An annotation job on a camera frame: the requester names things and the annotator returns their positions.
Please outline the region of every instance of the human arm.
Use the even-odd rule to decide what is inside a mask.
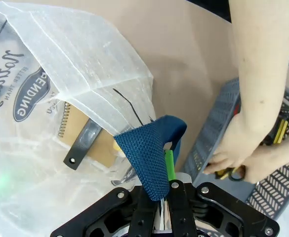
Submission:
[[[281,144],[260,146],[243,162],[247,167],[245,181],[255,184],[287,163],[289,137]]]
[[[239,166],[272,129],[289,64],[289,1],[229,0],[242,108],[204,173]]]

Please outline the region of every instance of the plastic bag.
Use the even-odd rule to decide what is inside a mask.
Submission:
[[[0,2],[0,235],[49,236],[115,185],[132,188],[123,157],[111,169],[91,159],[66,167],[58,132],[64,101],[112,135],[149,123],[152,82],[101,17]]]

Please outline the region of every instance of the metal bolt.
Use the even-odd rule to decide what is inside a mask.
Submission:
[[[267,228],[265,229],[265,234],[266,234],[267,236],[272,236],[273,233],[274,233],[274,231],[273,231],[272,228],[267,227]]]
[[[176,183],[176,182],[172,183],[172,188],[177,189],[178,187],[179,187],[178,183]]]
[[[209,188],[208,188],[208,187],[203,187],[203,188],[202,188],[202,193],[203,193],[203,194],[209,193]]]
[[[119,197],[119,198],[123,198],[123,197],[124,197],[124,193],[123,193],[123,192],[118,193],[118,197]]]

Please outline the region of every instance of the blue strap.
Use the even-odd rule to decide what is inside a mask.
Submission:
[[[127,159],[135,169],[142,186],[152,200],[163,199],[169,191],[164,145],[172,142],[174,162],[177,161],[181,137],[186,123],[174,116],[156,121],[115,136]]]

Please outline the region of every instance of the oval logo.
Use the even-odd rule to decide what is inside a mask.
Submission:
[[[13,116],[17,122],[25,120],[32,112],[37,102],[50,90],[50,78],[40,67],[29,75],[21,84],[13,107]]]

